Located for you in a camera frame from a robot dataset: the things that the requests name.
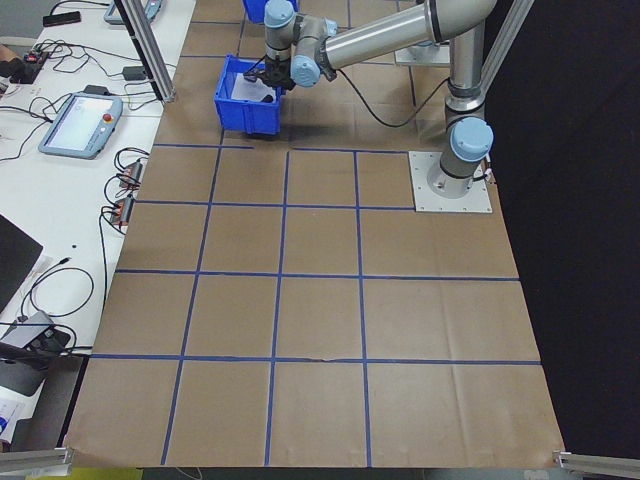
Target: blue plastic bin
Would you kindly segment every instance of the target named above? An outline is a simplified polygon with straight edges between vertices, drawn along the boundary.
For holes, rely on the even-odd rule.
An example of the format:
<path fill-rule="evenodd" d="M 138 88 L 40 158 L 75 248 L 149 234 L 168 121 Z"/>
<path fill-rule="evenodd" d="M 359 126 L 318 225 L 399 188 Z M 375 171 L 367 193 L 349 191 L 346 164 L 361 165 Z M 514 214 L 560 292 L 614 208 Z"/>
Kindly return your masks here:
<path fill-rule="evenodd" d="M 275 135 L 280 131 L 280 98 L 284 95 L 282 88 L 275 89 L 276 98 L 272 103 L 231 98 L 237 75 L 242 75 L 254 64 L 252 60 L 227 55 L 213 97 L 216 110 L 220 123 L 226 130 Z"/>
<path fill-rule="evenodd" d="M 289 0 L 293 4 L 293 9 L 298 11 L 298 2 L 296 0 Z M 264 6 L 267 4 L 267 0 L 242 0 L 244 3 L 244 9 L 247 12 L 249 20 L 253 23 L 264 22 Z"/>

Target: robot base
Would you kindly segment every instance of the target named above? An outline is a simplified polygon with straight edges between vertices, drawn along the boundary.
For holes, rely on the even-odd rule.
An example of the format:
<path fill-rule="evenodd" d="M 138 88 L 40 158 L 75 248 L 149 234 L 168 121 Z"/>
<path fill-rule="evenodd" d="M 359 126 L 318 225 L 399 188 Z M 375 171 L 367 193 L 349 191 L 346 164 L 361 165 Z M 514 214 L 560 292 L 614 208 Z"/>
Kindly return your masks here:
<path fill-rule="evenodd" d="M 437 213 L 492 213 L 489 192 L 484 181 L 473 182 L 469 192 L 462 198 L 449 199 L 435 193 L 427 183 L 427 173 L 442 152 L 409 152 L 411 183 L 416 212 Z M 482 175 L 478 166 L 475 176 Z"/>

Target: white paper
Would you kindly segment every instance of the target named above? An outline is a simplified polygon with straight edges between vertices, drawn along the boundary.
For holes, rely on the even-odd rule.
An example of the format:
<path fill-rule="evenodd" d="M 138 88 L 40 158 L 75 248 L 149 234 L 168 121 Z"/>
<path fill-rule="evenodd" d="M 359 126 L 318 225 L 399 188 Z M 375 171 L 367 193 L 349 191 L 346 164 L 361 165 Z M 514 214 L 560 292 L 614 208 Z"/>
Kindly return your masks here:
<path fill-rule="evenodd" d="M 20 412 L 24 408 L 24 403 L 15 402 L 0 398 L 0 429 L 4 426 L 4 430 L 0 434 L 0 440 L 7 442 L 13 438 L 13 432 L 16 429 L 16 422 L 20 419 Z"/>
<path fill-rule="evenodd" d="M 262 83 L 262 80 L 258 79 L 255 82 L 250 82 L 241 73 L 236 75 L 236 82 L 233 85 L 233 92 L 231 92 L 232 100 L 261 102 L 267 95 L 273 97 L 273 102 L 276 101 L 276 91 L 271 87 L 267 87 Z"/>

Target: white table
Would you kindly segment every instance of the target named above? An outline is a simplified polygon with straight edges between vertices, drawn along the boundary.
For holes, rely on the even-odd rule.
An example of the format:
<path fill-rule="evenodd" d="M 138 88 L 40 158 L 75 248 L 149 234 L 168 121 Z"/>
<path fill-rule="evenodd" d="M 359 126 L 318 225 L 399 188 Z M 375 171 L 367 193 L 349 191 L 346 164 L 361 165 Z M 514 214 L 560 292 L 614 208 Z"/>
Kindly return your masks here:
<path fill-rule="evenodd" d="M 166 0 L 162 10 L 152 24 L 158 45 L 167 64 L 177 65 L 182 44 L 189 27 L 195 0 Z M 108 25 L 103 20 L 103 9 L 82 9 L 82 22 L 72 25 L 50 27 L 42 32 L 38 42 L 46 39 L 63 39 L 68 43 L 79 43 L 101 50 L 137 57 L 137 53 L 124 26 Z M 140 62 L 111 57 L 92 52 L 109 72 L 120 72 L 127 65 Z M 0 105 L 28 107 L 36 96 L 50 100 L 71 92 L 81 91 L 86 85 L 102 85 L 113 93 L 124 93 L 122 77 L 107 78 L 102 70 L 90 63 L 74 74 L 52 70 L 53 62 L 45 64 L 36 83 L 22 86 L 16 93 L 0 99 Z M 169 67 L 173 76 L 175 68 Z M 143 87 L 151 90 L 149 85 Z M 133 97 L 136 101 L 152 99 L 152 95 Z M 40 272 L 65 257 L 72 260 L 66 266 L 77 266 L 87 270 L 95 281 L 95 292 L 89 303 L 79 312 L 61 319 L 78 333 L 78 345 L 92 345 L 100 323 L 102 309 L 103 260 L 98 230 L 100 207 L 106 204 L 103 195 L 105 182 L 117 173 L 113 165 L 115 153 L 124 147 L 137 147 L 150 151 L 160 123 L 162 105 L 153 102 L 140 110 L 129 111 L 126 106 L 115 132 L 105 149 L 94 160 L 81 160 L 44 155 L 37 145 L 46 133 L 48 125 L 38 129 L 25 145 L 17 160 L 0 162 L 0 213 L 34 237 L 44 246 L 43 257 L 51 263 Z M 14 155 L 20 144 L 40 120 L 18 112 L 0 112 L 0 154 Z M 139 155 L 126 156 L 122 160 L 134 161 Z M 119 190 L 112 182 L 111 198 Z M 123 244 L 123 237 L 108 225 L 103 228 L 107 253 L 108 279 L 111 281 L 115 265 Z M 0 321 L 12 322 L 19 314 L 20 301 L 38 272 L 25 281 L 7 308 L 0 314 Z M 86 298 L 88 279 L 78 272 L 64 272 L 43 283 L 38 291 L 38 302 L 45 310 L 62 313 L 72 310 Z M 0 334 L 8 327 L 0 326 Z M 33 414 L 40 390 L 31 397 L 0 387 L 0 398 L 25 404 L 21 418 Z"/>

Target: power adapter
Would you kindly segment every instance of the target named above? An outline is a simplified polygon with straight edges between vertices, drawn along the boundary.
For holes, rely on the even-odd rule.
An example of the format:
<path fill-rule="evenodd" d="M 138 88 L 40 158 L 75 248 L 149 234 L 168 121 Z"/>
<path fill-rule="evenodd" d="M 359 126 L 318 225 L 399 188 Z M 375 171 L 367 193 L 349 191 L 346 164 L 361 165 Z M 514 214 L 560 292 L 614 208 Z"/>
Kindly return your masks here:
<path fill-rule="evenodd" d="M 109 221 L 112 225 L 118 225 L 120 227 L 127 226 L 129 224 L 129 220 L 131 219 L 131 213 L 133 212 L 133 204 L 135 203 L 135 199 L 131 194 L 127 195 L 125 198 L 118 200 L 116 202 L 115 212 L 111 214 L 111 218 Z"/>
<path fill-rule="evenodd" d="M 101 85 L 87 85 L 86 87 L 84 87 L 83 93 L 88 93 L 89 95 L 111 95 L 109 89 Z"/>
<path fill-rule="evenodd" d="M 120 177 L 121 188 L 132 188 L 140 185 L 140 178 L 142 178 L 142 163 L 140 160 L 124 167 L 122 175 Z"/>
<path fill-rule="evenodd" d="M 146 80 L 147 72 L 144 71 L 144 67 L 124 67 L 122 69 L 122 76 L 125 80 Z"/>

